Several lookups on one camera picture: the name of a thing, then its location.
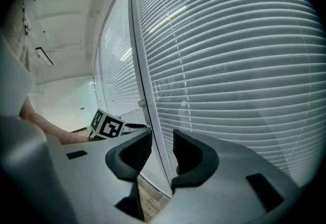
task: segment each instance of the floor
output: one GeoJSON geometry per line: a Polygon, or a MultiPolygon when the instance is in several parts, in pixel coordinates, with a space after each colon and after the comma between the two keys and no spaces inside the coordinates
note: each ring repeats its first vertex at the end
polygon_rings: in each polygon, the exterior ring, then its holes
{"type": "Polygon", "coordinates": [[[142,176],[138,176],[139,194],[145,222],[154,218],[169,202],[170,198],[154,188],[142,176]]]}

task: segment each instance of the person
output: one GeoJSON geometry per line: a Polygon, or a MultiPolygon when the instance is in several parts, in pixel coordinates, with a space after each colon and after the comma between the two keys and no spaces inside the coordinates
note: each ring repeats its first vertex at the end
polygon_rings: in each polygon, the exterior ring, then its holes
{"type": "MultiPolygon", "coordinates": [[[[23,0],[13,0],[2,21],[1,30],[11,50],[23,63],[25,68],[30,70],[29,50],[25,45],[25,39],[28,36],[29,28],[26,22],[23,0]]],[[[83,137],[55,126],[34,111],[29,98],[26,99],[19,116],[23,120],[27,120],[39,126],[45,134],[57,136],[62,145],[92,142],[102,139],[99,137],[83,137]]]]}

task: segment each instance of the white wall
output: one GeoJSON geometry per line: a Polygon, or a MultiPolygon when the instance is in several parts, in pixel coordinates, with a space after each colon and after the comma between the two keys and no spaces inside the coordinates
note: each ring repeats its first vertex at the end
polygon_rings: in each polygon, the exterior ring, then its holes
{"type": "Polygon", "coordinates": [[[36,86],[29,94],[31,104],[37,113],[64,130],[87,127],[98,109],[94,85],[89,85],[92,81],[92,76],[82,76],[36,86]]]}

